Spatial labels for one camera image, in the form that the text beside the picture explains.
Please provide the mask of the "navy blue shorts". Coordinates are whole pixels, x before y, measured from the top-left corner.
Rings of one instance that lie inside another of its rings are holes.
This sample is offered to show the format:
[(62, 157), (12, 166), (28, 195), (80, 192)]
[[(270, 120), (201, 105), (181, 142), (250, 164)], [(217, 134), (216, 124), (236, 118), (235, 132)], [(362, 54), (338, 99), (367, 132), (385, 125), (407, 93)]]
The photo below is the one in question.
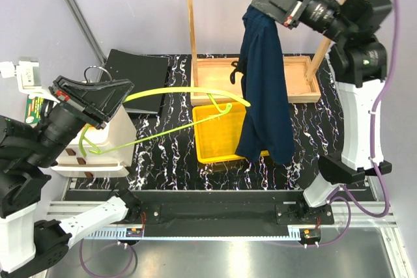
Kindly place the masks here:
[(266, 150), (274, 163), (295, 154), (283, 53), (275, 21), (249, 6), (242, 17), (244, 36), (230, 80), (242, 73), (243, 98), (250, 103), (235, 154), (256, 162)]

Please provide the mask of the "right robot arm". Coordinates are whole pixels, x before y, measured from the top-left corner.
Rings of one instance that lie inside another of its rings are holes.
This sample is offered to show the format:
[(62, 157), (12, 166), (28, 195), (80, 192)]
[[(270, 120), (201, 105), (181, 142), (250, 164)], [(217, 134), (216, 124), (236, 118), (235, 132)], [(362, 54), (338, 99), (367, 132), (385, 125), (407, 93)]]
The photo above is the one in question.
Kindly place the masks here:
[(381, 149), (381, 100), (387, 85), (387, 52), (375, 33), (391, 0), (253, 0), (252, 5), (287, 28), (303, 23), (332, 41), (329, 58), (343, 110), (340, 152), (319, 158), (319, 174), (296, 201), (294, 213), (311, 223), (331, 196), (348, 184), (392, 171)]

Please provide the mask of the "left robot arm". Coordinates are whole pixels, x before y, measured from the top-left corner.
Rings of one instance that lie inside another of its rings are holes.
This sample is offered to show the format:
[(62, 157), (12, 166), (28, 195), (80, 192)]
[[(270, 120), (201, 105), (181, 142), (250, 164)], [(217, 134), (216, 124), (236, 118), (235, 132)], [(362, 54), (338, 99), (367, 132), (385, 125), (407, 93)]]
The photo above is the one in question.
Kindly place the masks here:
[(41, 191), (53, 167), (81, 129), (102, 129), (133, 88), (127, 79), (82, 83), (59, 76), (50, 87), (57, 100), (36, 126), (1, 117), (1, 276), (31, 277), (58, 263), (94, 231), (134, 223), (141, 201), (120, 190), (101, 205), (58, 221), (35, 220)]

